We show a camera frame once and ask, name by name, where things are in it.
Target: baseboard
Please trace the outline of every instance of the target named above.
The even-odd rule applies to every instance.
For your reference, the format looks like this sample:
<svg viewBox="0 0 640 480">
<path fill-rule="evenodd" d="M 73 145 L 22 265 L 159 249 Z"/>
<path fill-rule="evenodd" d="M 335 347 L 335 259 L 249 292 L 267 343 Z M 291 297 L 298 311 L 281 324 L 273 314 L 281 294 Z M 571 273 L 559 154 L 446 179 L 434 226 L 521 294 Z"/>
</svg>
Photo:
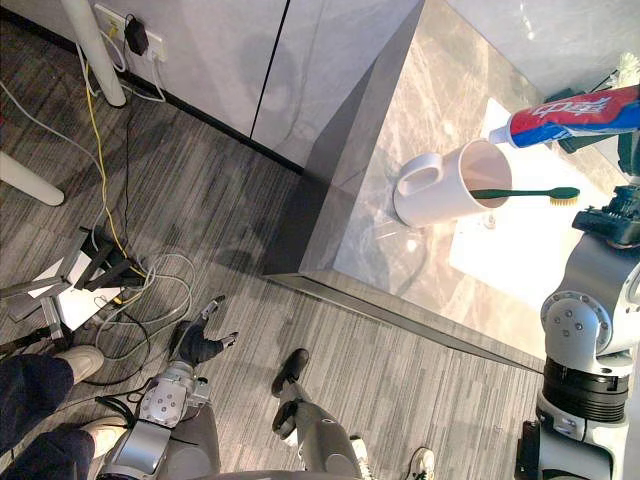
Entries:
<svg viewBox="0 0 640 480">
<path fill-rule="evenodd" d="M 21 15 L 18 15 L 17 13 L 12 12 L 11 10 L 6 9 L 5 7 L 0 6 L 0 18 L 2 20 L 6 20 L 10 23 L 12 23 L 13 25 L 29 32 L 32 33 L 34 35 L 39 36 L 40 38 L 47 40 L 48 42 L 53 43 L 54 45 L 67 50 L 68 52 L 73 53 L 74 55 L 76 55 L 76 46 L 75 44 L 71 41 L 68 40 L 67 38 L 63 37 L 62 35 L 58 35 L 55 32 L 52 32 L 51 30 L 38 25 L 37 23 L 29 20 L 28 18 L 25 18 Z M 123 80 L 131 83 L 132 85 L 136 86 L 137 88 L 140 88 L 142 90 L 145 90 L 146 92 L 148 92 L 151 96 L 154 95 L 154 92 L 156 91 L 156 87 L 151 83 L 148 82 L 147 80 L 145 80 L 142 77 L 139 77 L 138 75 L 135 75 L 129 71 L 123 72 L 123 73 L 119 73 L 116 72 L 118 74 L 118 76 L 120 78 L 122 78 Z M 282 165 L 283 167 L 297 173 L 297 174 L 302 174 L 302 172 L 304 171 L 304 168 L 302 168 L 300 165 L 292 162 L 291 160 L 283 157 L 282 155 L 280 155 L 279 153 L 274 152 L 273 150 L 271 150 L 268 147 L 265 147 L 264 145 L 262 145 L 261 143 L 256 142 L 255 140 L 252 140 L 250 137 L 248 137 L 247 135 L 239 132 L 238 130 L 236 130 L 235 128 L 227 125 L 226 123 L 218 120 L 215 117 L 212 117 L 211 115 L 209 115 L 208 113 L 203 112 L 202 110 L 194 107 L 193 105 L 181 100 L 180 98 L 176 97 L 175 95 L 172 95 L 171 93 L 167 92 L 166 90 L 162 90 L 162 92 L 164 93 L 166 99 L 167 99 L 167 103 L 173 105 L 174 107 L 182 110 L 185 113 L 188 113 L 189 115 L 197 118 L 198 120 L 206 123 L 207 125 L 211 125 L 212 127 L 214 127 L 215 129 L 221 131 L 222 133 L 229 135 L 231 138 L 237 140 L 238 142 L 242 143 L 243 145 L 248 146 L 249 148 L 255 150 L 256 152 L 264 155 L 265 157 L 270 158 L 271 160 L 273 160 L 274 162 L 279 163 L 280 165 Z"/>
</svg>

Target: power adapter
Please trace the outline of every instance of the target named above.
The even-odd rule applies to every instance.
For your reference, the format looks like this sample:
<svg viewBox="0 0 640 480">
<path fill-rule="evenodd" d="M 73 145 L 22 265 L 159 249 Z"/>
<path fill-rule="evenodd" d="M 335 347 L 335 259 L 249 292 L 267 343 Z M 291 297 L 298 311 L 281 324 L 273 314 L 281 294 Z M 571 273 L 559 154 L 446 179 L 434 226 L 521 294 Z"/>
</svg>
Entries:
<svg viewBox="0 0 640 480">
<path fill-rule="evenodd" d="M 147 51 L 147 48 L 149 48 L 147 32 L 144 29 L 144 23 L 133 15 L 131 15 L 130 18 L 131 20 L 129 20 L 127 26 L 124 27 L 124 38 L 127 40 L 129 49 L 133 53 L 142 55 Z"/>
</svg>

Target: white mug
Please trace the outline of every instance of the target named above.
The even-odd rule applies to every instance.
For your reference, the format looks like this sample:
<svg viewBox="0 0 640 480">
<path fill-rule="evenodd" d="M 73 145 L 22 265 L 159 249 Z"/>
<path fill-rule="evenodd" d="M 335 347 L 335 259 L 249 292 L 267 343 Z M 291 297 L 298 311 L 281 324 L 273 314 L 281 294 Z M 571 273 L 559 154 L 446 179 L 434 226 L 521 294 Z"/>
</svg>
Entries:
<svg viewBox="0 0 640 480">
<path fill-rule="evenodd" d="M 393 204 L 411 227 L 444 223 L 497 208 L 507 198 L 477 200 L 470 190 L 510 190 L 511 168 L 498 147 L 474 140 L 444 156 L 424 153 L 400 170 Z"/>
</svg>

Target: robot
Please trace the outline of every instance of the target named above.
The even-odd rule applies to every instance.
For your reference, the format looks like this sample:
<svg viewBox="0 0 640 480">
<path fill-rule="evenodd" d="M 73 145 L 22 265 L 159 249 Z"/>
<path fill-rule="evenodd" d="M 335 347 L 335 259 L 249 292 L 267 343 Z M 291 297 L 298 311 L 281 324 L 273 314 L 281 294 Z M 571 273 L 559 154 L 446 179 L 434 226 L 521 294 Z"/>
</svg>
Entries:
<svg viewBox="0 0 640 480">
<path fill-rule="evenodd" d="M 623 478 L 625 401 L 640 341 L 640 187 L 615 193 L 609 206 L 574 219 L 585 233 L 542 306 L 544 385 L 537 421 L 523 424 L 517 480 Z"/>
<path fill-rule="evenodd" d="M 307 471 L 220 475 L 211 386 L 206 378 L 196 378 L 194 368 L 236 342 L 237 332 L 216 341 L 204 338 L 209 316 L 222 300 L 211 302 L 194 321 L 178 325 L 168 367 L 148 383 L 136 415 L 125 413 L 129 429 L 107 454 L 97 480 L 361 479 L 349 435 L 297 382 L 309 360 L 304 349 L 284 362 L 271 391 L 280 398 L 273 430 L 299 445 Z"/>
</svg>

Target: white pole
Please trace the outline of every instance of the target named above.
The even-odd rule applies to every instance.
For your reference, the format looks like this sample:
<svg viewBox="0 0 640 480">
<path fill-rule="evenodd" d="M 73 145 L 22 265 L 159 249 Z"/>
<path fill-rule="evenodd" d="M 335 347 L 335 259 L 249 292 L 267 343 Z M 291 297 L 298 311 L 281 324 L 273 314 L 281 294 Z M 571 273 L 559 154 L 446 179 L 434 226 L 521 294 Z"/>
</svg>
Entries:
<svg viewBox="0 0 640 480">
<path fill-rule="evenodd" d="M 64 193 L 2 151 L 0 180 L 52 207 L 64 201 Z"/>
<path fill-rule="evenodd" d="M 124 92 L 113 70 L 111 58 L 100 36 L 100 30 L 88 0 L 61 0 L 61 2 L 107 102 L 112 107 L 123 106 L 126 102 Z"/>
</svg>

